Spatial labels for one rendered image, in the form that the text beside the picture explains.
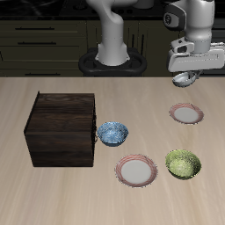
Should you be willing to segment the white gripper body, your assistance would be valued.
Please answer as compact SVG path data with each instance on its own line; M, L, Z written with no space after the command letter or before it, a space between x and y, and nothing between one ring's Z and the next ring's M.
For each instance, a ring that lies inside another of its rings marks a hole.
M210 45L204 54L168 53L167 70L170 72L221 69L225 65L225 43L217 42Z

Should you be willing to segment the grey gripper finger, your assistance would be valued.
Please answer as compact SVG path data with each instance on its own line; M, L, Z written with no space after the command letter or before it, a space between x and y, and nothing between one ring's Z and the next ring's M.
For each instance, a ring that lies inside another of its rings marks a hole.
M200 75L203 73L203 70L194 70L192 73L194 74L196 80L200 78Z

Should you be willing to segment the red rimmed white plate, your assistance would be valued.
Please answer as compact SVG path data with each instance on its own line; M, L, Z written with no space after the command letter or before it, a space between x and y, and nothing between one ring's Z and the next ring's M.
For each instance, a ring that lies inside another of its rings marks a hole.
M177 122L185 125L194 125L204 119L203 111L191 103L178 103L169 110L169 115Z
M143 188L152 184L157 177L156 164L147 156L131 154L122 157L114 168L116 178L132 188Z

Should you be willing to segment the green patterned bowl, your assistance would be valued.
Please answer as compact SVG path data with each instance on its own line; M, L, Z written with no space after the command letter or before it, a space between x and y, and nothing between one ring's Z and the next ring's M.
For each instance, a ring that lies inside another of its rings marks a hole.
M172 150L165 157L168 171L176 178L190 179L200 173L201 161L185 149Z

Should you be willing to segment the blue patterned bowl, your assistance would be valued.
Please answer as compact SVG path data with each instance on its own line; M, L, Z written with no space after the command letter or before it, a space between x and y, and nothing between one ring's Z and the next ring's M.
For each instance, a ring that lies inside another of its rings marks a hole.
M117 147L128 137L128 129L125 125L110 121L102 124L97 131L98 138L106 146Z

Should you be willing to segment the dark wooden cabinet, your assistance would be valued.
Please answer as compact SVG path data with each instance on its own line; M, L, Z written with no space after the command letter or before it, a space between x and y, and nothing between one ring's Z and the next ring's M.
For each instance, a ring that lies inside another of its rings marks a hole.
M33 166L91 167L96 118L92 93L38 93L24 129Z

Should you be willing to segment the dark kitchen cupboards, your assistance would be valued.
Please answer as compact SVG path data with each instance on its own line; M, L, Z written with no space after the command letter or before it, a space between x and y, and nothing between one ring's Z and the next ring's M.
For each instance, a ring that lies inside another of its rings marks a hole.
M185 36L163 24L165 7L177 1L112 7L123 19L127 49L147 61L141 76L155 66L167 70L172 41ZM79 59L101 42L100 17L86 0L0 0L0 76L83 76Z

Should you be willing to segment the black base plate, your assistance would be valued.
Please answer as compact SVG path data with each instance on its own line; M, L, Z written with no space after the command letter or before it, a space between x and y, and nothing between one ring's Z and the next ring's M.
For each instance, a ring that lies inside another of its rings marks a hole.
M129 61L120 66L106 66L95 59L98 53L96 47L91 47L78 63L79 69L87 77L140 77L147 68L146 59L140 55L136 48L129 47L127 53Z

